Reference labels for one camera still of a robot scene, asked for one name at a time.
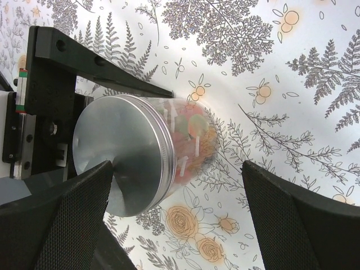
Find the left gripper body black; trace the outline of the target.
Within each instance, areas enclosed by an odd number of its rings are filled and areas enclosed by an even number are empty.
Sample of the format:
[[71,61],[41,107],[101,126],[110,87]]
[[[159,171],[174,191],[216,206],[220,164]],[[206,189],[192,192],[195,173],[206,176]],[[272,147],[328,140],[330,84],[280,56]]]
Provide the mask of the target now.
[[62,106],[67,118],[57,114],[31,115],[25,110],[29,71],[19,69],[13,90],[1,78],[1,177],[25,180],[31,176],[63,168],[66,179],[76,175],[72,138],[80,113],[92,97],[78,93]]

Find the clear glass jar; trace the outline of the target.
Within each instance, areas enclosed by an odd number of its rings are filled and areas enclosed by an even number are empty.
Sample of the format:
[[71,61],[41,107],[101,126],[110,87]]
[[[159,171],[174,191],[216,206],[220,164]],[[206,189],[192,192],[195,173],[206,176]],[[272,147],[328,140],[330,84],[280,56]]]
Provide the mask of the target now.
[[150,190],[187,185],[218,150],[218,135],[206,110],[180,98],[120,96],[123,102],[126,158],[116,171]]

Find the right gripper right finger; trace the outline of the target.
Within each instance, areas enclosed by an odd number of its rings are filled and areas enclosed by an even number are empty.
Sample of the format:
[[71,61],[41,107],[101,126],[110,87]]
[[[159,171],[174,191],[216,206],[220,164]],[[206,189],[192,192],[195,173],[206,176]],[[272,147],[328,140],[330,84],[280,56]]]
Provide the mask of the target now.
[[265,269],[359,269],[359,207],[242,165]]

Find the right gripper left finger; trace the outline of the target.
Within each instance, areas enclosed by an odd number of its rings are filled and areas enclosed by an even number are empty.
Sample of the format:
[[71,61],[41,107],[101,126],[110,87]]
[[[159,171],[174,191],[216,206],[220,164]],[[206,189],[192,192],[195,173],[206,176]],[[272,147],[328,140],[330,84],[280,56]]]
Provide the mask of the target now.
[[1,269],[90,269],[113,166],[1,205]]

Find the round metal jar lid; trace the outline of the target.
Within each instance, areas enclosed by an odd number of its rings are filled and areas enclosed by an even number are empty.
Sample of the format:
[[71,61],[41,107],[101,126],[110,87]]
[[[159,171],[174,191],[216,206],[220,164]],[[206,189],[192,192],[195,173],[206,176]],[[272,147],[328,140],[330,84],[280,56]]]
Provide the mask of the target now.
[[169,195],[176,173],[176,153],[164,99],[128,94],[91,102],[80,114],[73,135],[77,174],[103,161],[112,164],[107,212],[133,217]]

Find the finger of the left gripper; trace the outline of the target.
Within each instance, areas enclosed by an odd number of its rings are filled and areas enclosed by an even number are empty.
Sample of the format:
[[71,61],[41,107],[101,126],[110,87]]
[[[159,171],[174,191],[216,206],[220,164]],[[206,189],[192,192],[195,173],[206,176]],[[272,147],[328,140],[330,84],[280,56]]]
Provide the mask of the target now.
[[31,115],[71,115],[77,77],[116,92],[172,98],[173,92],[144,82],[63,32],[31,26],[24,110]]
[[115,237],[104,222],[101,223],[98,240],[92,260],[94,270],[136,270],[133,262],[125,250],[119,245]]

